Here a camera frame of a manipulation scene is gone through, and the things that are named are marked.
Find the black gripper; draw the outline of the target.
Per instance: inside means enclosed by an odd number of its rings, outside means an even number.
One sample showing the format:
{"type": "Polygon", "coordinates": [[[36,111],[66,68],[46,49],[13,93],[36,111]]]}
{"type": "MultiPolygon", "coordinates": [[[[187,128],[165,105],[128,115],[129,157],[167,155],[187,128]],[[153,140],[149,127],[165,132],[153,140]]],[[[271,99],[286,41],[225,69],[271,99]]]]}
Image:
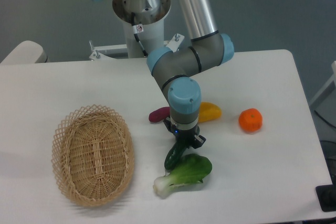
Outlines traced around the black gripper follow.
{"type": "Polygon", "coordinates": [[[200,135],[198,118],[189,124],[178,123],[173,118],[166,118],[163,122],[167,130],[175,136],[178,154],[183,154],[187,147],[200,148],[206,141],[206,138],[200,135]]]}

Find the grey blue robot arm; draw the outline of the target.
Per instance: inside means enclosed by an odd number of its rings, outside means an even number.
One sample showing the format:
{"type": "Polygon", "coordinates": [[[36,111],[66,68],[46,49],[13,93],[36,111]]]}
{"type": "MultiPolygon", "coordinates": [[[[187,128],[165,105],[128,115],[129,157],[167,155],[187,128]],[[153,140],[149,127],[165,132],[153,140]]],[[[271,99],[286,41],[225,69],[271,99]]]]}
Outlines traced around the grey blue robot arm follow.
{"type": "Polygon", "coordinates": [[[177,142],[199,148],[205,142],[198,127],[201,91],[193,75],[232,59],[229,36],[218,32],[208,0],[178,0],[191,45],[185,49],[163,43],[161,26],[170,0],[113,0],[115,14],[125,24],[128,55],[146,57],[151,75],[170,106],[164,123],[177,142]]]}

